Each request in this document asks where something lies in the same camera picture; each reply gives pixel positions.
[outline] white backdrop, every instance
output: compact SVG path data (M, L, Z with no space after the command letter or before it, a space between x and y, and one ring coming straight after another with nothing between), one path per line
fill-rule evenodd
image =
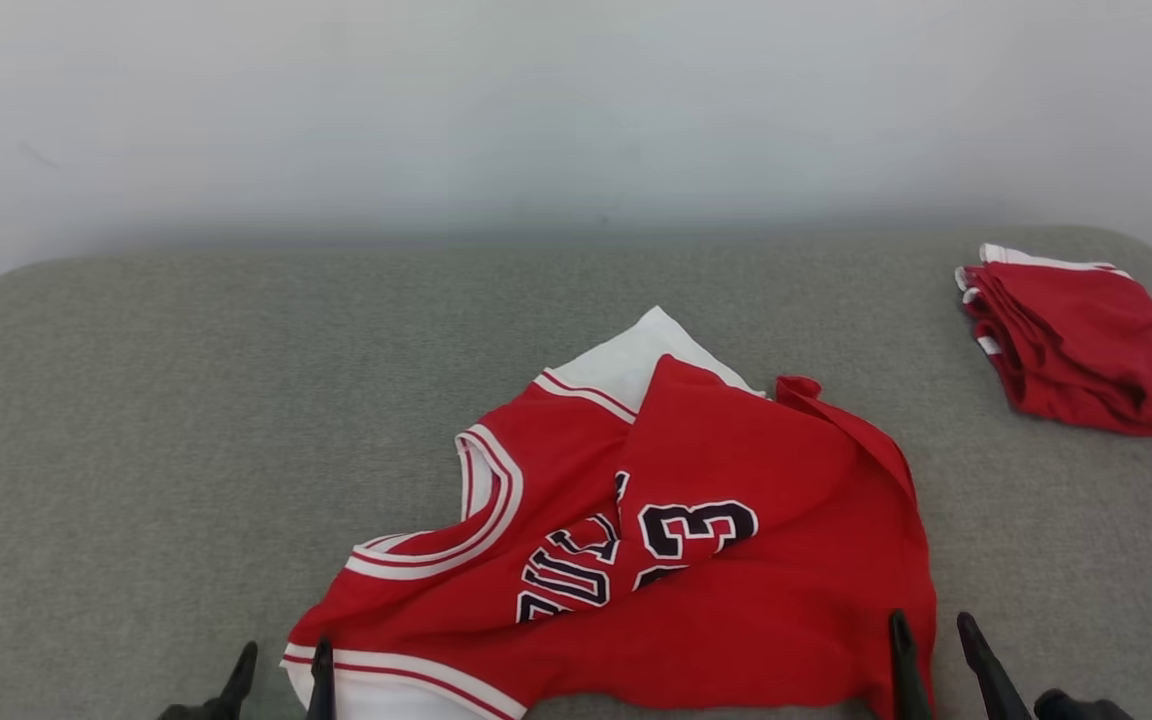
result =
M0 273L932 223L1152 243L1152 0L0 0Z

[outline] gray fabric surface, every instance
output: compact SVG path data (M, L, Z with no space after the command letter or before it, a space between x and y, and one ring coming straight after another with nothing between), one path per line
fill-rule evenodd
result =
M972 611L1028 700L1152 717L1152 439L1013 414L952 282L980 242L1108 260L1081 228L629 247L389 247L51 263L0 278L0 717L154 717L248 638L250 719L354 543L456 520L452 437L654 304L755 387L778 373L896 438L941 597L941 717L983 717ZM536 720L864 717L646 712Z

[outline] red stripe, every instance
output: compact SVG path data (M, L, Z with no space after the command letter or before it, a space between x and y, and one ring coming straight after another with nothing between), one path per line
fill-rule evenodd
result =
M615 397L613 397L612 395L607 395L607 393L605 393L605 392L602 392L602 391L600 391L600 389L598 389L596 387L573 387L573 386L570 386L570 384L559 381L559 379L555 378L553 374L551 374L548 370L545 370L545 372L543 372L540 374L544 376L544 377L547 377L550 379L550 382L553 382L558 387L561 387L563 389L570 389L571 392L590 392L590 393L594 393L594 395L597 395L599 397L602 397L602 400L611 402L613 406L620 407L621 410L626 410L627 414L630 414L631 416L635 416L635 418L637 418L638 414L636 414L634 410L628 409L628 407L622 406L621 402L617 401Z
M286 660L288 662L300 662L302 665L312 665L312 664L314 664L314 661L312 661L310 659L306 659L306 657L283 655L283 660ZM399 669L396 669L396 667L374 667L374 666L371 666L371 665L348 665L346 662L338 662L338 664L335 664L335 669L338 669L338 670L353 670L353 673L376 673L376 674L381 674L381 675L399 675L399 676L403 676L403 679L425 680L426 683L435 684L435 685L445 689L445 691L449 691L449 692L456 694L457 696L460 696L462 698L465 698L465 700L473 703L475 706L482 707L483 710L487 711L492 717L499 717L500 720L515 720L515 719L513 719L513 715L507 714L507 712L503 712L502 710L498 710L498 707L488 705L488 703L485 702L485 700L482 700L482 698L472 696L468 691L463 691L463 689L457 688L456 685L454 685L452 683L445 682L445 680L431 679L430 675L422 675L419 673L414 673L412 670L399 670Z
M494 450L492 450L492 447L490 447L488 444L486 444L486 441L484 441L483 437L480 437L479 434L477 434L475 432L471 432L471 430L467 430L465 434L470 435L471 438L475 438L475 439L477 439L477 441L479 441L480 446L483 446L483 449L486 452L486 454L488 454L490 456L492 456L492 458L495 461L497 468L499 468L500 471L502 471L502 473L503 473L502 478L508 478L508 482L503 484L506 486L506 487L503 487L503 491L506 491L506 493L503 493L502 501L499 502L500 514L497 515L495 518L492 521L492 524L488 525L488 531L483 535L483 537L486 538L490 535L492 535L493 530L497 529L497 525L499 525L500 523L502 523L502 521L505 520L506 507L508 507L508 505L509 505L509 497L513 495L513 486L515 486L515 482L513 482L511 475L507 475L506 473L505 463L500 462L499 456L495 454ZM467 552L470 552L475 547L479 546L479 544L482 544L482 543L483 541L480 539L479 541L477 541L475 544L471 544L471 546L468 546L468 547L463 548L461 552L452 553L452 555L448 555L447 558L439 558L438 560L411 561L411 560L402 560L401 558L397 558L397 559L389 559L389 558L387 558L387 559L378 559L378 558L372 558L370 555L362 555L361 553L358 553L358 551L353 552L351 555L354 558L357 558L358 560L364 561L364 562L371 562L371 564L384 564L384 566L388 566L389 568L425 568L425 566L439 564L439 562L447 562L448 560L453 560L453 559L460 558L460 556L464 555ZM387 553L387 555L397 555L397 553Z

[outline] jersey armhole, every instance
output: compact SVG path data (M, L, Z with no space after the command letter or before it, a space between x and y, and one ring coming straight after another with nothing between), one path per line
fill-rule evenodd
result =
M506 533L522 503L522 471L482 424L456 435L456 446L461 523L358 544L346 570L384 579L431 578L483 555Z

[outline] red jersey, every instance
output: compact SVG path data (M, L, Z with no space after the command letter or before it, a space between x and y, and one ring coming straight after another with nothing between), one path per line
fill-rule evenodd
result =
M465 520L355 548L293 629L338 712L522 717L561 694L890 715L888 612L924 676L927 544L895 444L799 384L752 393L653 310L457 438Z

